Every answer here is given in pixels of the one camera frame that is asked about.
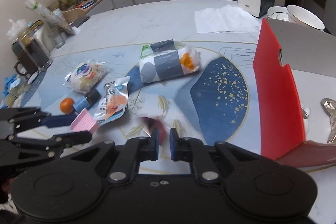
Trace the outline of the pink ridged eraser block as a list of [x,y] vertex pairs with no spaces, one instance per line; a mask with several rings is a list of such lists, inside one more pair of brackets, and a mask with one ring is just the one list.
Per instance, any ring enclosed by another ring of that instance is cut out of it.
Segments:
[[94,134],[99,127],[99,123],[87,109],[83,109],[70,125],[73,132],[88,131],[91,134]]

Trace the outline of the orange mandarin fruit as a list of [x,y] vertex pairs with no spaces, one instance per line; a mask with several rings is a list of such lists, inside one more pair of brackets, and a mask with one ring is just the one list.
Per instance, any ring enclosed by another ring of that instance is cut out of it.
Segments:
[[71,114],[74,112],[74,100],[72,98],[64,98],[61,102],[60,102],[60,111],[64,114]]

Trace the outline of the chicken sausage packet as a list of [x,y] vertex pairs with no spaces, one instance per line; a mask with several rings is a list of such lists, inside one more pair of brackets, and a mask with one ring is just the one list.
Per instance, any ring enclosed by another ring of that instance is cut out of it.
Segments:
[[93,116],[98,124],[103,125],[123,116],[127,108],[129,80],[130,76],[126,76],[105,84],[105,95]]

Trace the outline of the blueberry bread packet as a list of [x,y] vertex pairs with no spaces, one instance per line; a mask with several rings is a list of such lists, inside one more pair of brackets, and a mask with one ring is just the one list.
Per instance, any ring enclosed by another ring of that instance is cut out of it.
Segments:
[[97,60],[86,60],[78,64],[64,78],[65,84],[79,93],[87,93],[106,75],[105,63]]

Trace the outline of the tissue pack grey band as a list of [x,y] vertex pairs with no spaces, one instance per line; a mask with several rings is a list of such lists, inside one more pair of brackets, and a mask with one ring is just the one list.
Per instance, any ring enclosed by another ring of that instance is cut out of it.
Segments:
[[201,68],[195,47],[174,39],[144,45],[139,58],[139,75],[144,84],[189,75]]

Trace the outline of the silver foil snack bag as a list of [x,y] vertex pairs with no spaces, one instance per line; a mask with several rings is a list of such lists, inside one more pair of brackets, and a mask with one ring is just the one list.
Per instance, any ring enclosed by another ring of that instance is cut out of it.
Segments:
[[327,140],[328,144],[335,144],[336,137],[336,102],[330,98],[323,98],[321,105],[329,116],[331,131]]

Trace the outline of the pink binder clip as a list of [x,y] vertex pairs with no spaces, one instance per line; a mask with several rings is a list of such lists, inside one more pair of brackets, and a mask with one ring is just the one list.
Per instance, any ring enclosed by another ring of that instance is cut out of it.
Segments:
[[145,139],[151,138],[152,133],[158,133],[157,144],[155,149],[159,151],[159,147],[165,141],[167,137],[167,131],[165,126],[160,119],[150,118],[150,117],[139,117],[139,122],[143,131],[146,133]]

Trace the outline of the white plush keychain toy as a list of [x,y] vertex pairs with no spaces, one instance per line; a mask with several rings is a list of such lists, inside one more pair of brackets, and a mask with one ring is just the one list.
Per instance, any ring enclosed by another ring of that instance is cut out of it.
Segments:
[[305,135],[307,135],[307,133],[309,132],[309,117],[310,117],[311,110],[303,102],[300,102],[300,104],[301,104],[301,112],[302,112],[302,117],[303,117]]

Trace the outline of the dark mug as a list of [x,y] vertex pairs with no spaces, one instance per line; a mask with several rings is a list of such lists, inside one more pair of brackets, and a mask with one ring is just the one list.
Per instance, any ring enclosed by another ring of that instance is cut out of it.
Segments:
[[27,77],[38,70],[19,42],[12,43],[11,49],[17,57],[14,69],[20,76]]

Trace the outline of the glass jar dark liquid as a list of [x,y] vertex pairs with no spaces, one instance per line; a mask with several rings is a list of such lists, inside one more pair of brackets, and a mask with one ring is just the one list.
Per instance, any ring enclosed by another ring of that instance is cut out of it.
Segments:
[[17,25],[17,42],[38,70],[46,71],[52,64],[52,59],[42,40],[41,32],[44,30],[44,23],[37,20],[29,27],[28,23],[21,19],[17,20],[15,24]]

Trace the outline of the white paper napkins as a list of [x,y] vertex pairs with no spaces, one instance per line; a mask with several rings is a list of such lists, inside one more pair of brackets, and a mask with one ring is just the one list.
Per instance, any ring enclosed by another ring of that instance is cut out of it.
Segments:
[[255,17],[240,7],[226,5],[220,9],[206,8],[195,11],[198,34],[221,32],[256,32],[261,26]]

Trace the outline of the red cardboard shoe box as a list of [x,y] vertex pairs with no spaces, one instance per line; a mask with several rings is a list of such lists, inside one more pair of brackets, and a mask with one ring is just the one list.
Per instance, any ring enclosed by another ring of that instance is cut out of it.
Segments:
[[[261,154],[295,167],[335,163],[323,98],[335,98],[335,37],[291,22],[264,19],[253,61]],[[305,135],[301,104],[311,110]]]

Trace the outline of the white sideboard cabinet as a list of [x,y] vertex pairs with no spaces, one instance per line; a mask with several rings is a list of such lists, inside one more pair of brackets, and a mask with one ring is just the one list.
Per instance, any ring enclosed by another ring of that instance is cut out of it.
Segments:
[[134,0],[87,0],[74,9],[62,11],[62,15],[68,22],[72,23],[75,19],[84,16],[84,14],[93,16],[132,5],[134,5]]

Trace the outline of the white bowl black rim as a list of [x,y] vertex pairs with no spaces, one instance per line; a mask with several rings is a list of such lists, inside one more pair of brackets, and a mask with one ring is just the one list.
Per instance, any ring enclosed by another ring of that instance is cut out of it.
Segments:
[[323,21],[309,10],[296,5],[288,5],[286,9],[290,22],[297,23],[315,30],[323,31],[325,29]]

